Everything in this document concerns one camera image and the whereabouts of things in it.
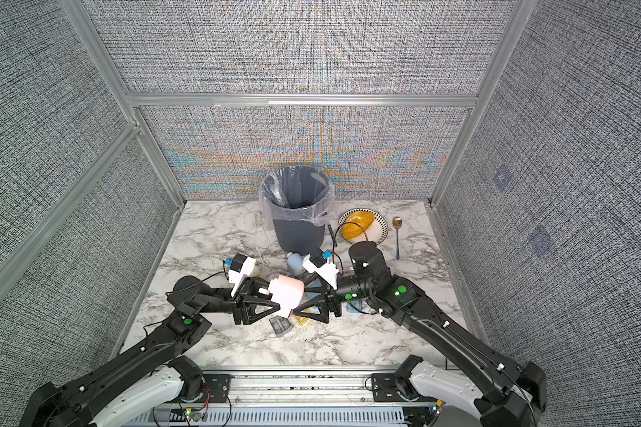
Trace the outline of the pink pencil sharpener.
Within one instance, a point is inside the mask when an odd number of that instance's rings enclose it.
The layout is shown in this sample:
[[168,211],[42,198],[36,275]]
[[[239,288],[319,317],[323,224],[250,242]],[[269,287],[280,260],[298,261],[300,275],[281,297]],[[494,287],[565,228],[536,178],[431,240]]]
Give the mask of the pink pencil sharpener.
[[278,316],[288,318],[292,315],[293,309],[301,304],[304,295],[304,282],[276,274],[271,277],[267,288],[260,290],[259,293],[270,296],[273,302],[279,304],[280,309],[276,312]]

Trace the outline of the clear grey shavings tray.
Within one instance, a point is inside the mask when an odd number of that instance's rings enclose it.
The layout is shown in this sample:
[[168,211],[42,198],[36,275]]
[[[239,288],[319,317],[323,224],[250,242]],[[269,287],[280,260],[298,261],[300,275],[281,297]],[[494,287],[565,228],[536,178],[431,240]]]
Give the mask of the clear grey shavings tray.
[[293,325],[288,318],[275,316],[270,318],[269,322],[276,336],[284,336],[293,329]]

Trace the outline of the clear blue shavings tray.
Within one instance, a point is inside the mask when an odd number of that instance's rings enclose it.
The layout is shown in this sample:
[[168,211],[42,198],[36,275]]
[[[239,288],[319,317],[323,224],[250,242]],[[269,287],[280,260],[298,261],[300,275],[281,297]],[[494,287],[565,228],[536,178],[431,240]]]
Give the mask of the clear blue shavings tray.
[[346,304],[346,310],[351,313],[363,313],[363,301],[362,300],[352,300]]

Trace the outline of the light blue pencil sharpener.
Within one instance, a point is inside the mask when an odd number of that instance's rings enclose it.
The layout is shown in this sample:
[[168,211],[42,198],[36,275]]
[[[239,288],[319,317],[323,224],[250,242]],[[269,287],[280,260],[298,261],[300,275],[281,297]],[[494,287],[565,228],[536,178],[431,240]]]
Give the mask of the light blue pencil sharpener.
[[288,270],[294,277],[302,275],[306,269],[304,268],[304,257],[297,253],[287,254]]

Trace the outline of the dark grey trash bin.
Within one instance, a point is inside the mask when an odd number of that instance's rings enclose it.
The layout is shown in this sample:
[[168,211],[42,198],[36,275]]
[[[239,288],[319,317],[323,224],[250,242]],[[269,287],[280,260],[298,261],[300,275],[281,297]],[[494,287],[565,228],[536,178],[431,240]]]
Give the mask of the dark grey trash bin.
[[289,165],[267,175],[259,187],[266,227],[281,249],[306,256],[323,244],[336,192],[321,170]]

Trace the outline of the clear yellow shavings tray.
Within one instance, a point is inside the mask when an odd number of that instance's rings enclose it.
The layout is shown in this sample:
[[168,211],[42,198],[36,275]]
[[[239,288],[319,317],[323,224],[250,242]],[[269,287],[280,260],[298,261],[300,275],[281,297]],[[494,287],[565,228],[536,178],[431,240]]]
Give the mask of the clear yellow shavings tray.
[[293,319],[297,322],[297,325],[299,325],[299,327],[305,326],[310,321],[309,318],[303,318],[299,316],[294,316]]

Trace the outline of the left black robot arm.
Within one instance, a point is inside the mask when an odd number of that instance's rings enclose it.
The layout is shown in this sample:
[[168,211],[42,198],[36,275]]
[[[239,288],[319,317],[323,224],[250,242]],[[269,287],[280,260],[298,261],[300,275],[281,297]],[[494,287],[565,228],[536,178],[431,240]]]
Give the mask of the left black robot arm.
[[186,352],[212,327],[206,314],[231,314],[236,324],[250,325],[281,307],[260,278],[231,290],[185,276],[167,300],[173,311],[129,350],[67,384],[36,389],[19,424],[121,426],[176,398],[194,399],[205,391],[203,371]]

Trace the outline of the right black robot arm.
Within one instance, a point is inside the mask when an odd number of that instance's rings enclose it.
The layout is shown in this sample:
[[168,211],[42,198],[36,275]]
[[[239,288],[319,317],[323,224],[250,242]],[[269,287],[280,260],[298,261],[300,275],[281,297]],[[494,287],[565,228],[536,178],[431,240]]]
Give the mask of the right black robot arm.
[[405,402],[441,400],[479,419],[483,426],[536,426],[546,410],[545,372],[536,364],[520,365],[468,332],[415,283],[393,274],[377,244],[363,241],[349,249],[353,266],[344,276],[328,251],[315,249],[304,269],[320,279],[315,297],[294,313],[329,322],[342,304],[363,299],[370,308],[432,345],[467,377],[445,381],[422,357],[411,355],[392,377],[394,392]]

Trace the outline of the dark green pen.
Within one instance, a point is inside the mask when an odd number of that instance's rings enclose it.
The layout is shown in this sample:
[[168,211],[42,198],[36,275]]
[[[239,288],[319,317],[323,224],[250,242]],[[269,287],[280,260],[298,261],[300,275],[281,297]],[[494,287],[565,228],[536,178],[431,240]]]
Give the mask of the dark green pen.
[[337,241],[335,237],[335,231],[333,230],[332,226],[330,224],[327,225],[330,241],[332,244],[332,250],[334,251],[335,248],[337,247]]

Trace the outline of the yellow white patterned bowl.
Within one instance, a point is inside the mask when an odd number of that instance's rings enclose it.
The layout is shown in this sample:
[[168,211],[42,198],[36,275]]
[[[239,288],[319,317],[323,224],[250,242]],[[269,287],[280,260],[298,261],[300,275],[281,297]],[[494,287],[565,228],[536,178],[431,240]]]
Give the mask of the yellow white patterned bowl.
[[351,244],[368,240],[379,245],[386,240],[389,225],[377,211],[354,208],[340,216],[338,229],[339,236]]

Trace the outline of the clear plastic bin liner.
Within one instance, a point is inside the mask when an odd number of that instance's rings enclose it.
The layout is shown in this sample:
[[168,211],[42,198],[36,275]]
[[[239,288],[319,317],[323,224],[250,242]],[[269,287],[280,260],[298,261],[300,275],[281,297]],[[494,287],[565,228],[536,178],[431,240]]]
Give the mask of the clear plastic bin liner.
[[309,165],[288,165],[265,177],[258,196],[270,228],[275,221],[308,222],[320,227],[329,222],[336,192],[321,170]]

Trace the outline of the gold blue spoon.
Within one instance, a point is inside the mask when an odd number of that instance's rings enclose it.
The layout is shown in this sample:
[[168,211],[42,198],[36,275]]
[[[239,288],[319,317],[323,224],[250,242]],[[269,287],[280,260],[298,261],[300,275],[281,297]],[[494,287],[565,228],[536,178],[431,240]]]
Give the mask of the gold blue spoon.
[[401,217],[395,217],[393,218],[393,227],[395,228],[395,259],[400,260],[401,259],[401,248],[400,248],[400,230],[402,229],[402,218]]

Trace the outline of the aluminium front rail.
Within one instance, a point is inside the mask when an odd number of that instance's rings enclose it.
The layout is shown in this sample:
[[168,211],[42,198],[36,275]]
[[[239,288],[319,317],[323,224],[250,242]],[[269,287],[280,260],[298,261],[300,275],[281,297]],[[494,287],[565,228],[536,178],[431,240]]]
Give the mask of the aluminium front rail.
[[[418,394],[437,398],[445,405],[457,407],[480,420],[500,416],[501,424],[509,425],[511,416],[532,414],[528,407],[531,401],[529,393],[522,391],[514,382],[501,386],[499,396],[493,397],[470,380],[450,375],[421,359],[409,359],[393,373],[405,379]],[[77,411],[84,425],[121,426],[157,405],[177,400],[185,383],[202,375],[188,359],[180,359],[178,365],[163,367],[157,373],[144,375],[128,385],[100,380],[89,386],[71,386],[69,391],[74,395],[69,405]],[[364,388],[364,381],[369,377],[354,378],[339,373],[328,377],[303,373],[293,377],[276,372],[271,378],[255,377],[245,380],[244,384],[249,394],[295,392],[298,402],[311,406],[324,405],[331,400],[348,400],[358,391],[370,393]],[[238,380],[231,379],[231,388],[237,384]]]

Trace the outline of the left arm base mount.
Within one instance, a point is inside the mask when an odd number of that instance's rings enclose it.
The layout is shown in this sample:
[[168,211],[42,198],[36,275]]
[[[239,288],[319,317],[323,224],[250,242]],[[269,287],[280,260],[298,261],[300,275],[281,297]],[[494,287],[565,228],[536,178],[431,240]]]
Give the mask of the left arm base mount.
[[207,373],[200,378],[193,377],[189,379],[178,400],[183,403],[226,403],[229,399],[231,389],[231,379],[229,374]]

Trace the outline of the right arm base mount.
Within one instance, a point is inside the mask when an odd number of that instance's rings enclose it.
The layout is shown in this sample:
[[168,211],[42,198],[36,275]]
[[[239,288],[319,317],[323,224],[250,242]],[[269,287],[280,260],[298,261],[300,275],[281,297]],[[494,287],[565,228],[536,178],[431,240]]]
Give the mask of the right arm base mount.
[[364,381],[364,388],[378,403],[428,403],[434,404],[437,398],[425,397],[415,390],[405,379],[395,373],[374,373]]

